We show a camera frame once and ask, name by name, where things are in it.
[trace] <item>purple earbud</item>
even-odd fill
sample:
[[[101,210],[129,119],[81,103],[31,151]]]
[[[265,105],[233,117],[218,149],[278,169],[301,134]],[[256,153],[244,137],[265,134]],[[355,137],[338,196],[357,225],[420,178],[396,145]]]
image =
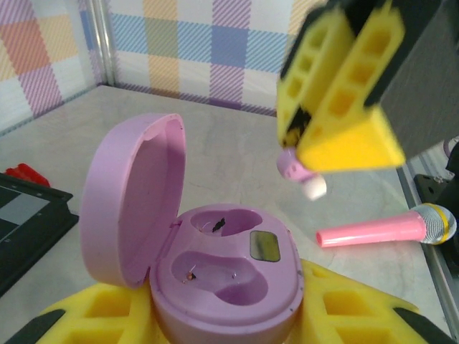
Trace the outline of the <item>purple earbud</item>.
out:
[[[290,181],[301,184],[303,193],[311,200],[318,199],[326,194],[327,185],[320,174],[308,170],[297,160],[294,148],[287,148],[279,155],[278,170],[280,175]]]

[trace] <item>white countertop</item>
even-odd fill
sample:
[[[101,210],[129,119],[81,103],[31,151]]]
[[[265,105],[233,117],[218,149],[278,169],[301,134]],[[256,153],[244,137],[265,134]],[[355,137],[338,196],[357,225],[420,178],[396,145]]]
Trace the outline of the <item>white countertop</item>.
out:
[[[70,209],[78,212],[87,170],[105,134],[149,112],[184,119],[188,151],[181,213],[227,202],[265,209],[292,231],[302,258],[414,303],[449,333],[420,244],[320,249],[315,242],[317,229],[405,211],[396,171],[326,176],[328,194],[308,201],[299,185],[277,171],[275,118],[98,87],[0,138],[0,171],[28,163],[53,187],[72,193]],[[0,298],[0,343],[47,306],[94,282],[82,263],[76,226]]]

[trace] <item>pastel plaid pattern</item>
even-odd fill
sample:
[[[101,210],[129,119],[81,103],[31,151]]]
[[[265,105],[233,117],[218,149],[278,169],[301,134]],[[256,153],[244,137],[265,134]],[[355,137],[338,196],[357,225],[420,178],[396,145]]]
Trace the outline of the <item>pastel plaid pattern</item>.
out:
[[[118,86],[274,115],[285,54],[321,1],[108,0]]]
[[[0,135],[100,82],[84,0],[0,0]]]

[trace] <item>microphone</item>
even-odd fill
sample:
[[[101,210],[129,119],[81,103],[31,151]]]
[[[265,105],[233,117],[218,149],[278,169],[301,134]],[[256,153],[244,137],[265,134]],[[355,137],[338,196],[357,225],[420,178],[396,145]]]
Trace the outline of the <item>microphone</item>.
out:
[[[322,229],[317,231],[316,240],[320,247],[403,240],[438,245],[449,240],[457,227],[458,223],[449,210],[425,203],[388,219]]]

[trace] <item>microphone mesh head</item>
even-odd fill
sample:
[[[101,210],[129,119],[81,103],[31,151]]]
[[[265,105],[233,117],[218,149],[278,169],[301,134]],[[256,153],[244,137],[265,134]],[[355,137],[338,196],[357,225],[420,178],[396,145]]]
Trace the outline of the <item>microphone mesh head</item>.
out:
[[[412,210],[416,211],[425,222],[427,231],[425,238],[421,242],[425,244],[441,244],[456,233],[458,223],[451,211],[446,208],[433,204],[421,204]],[[448,226],[445,225],[441,215],[448,221]]]

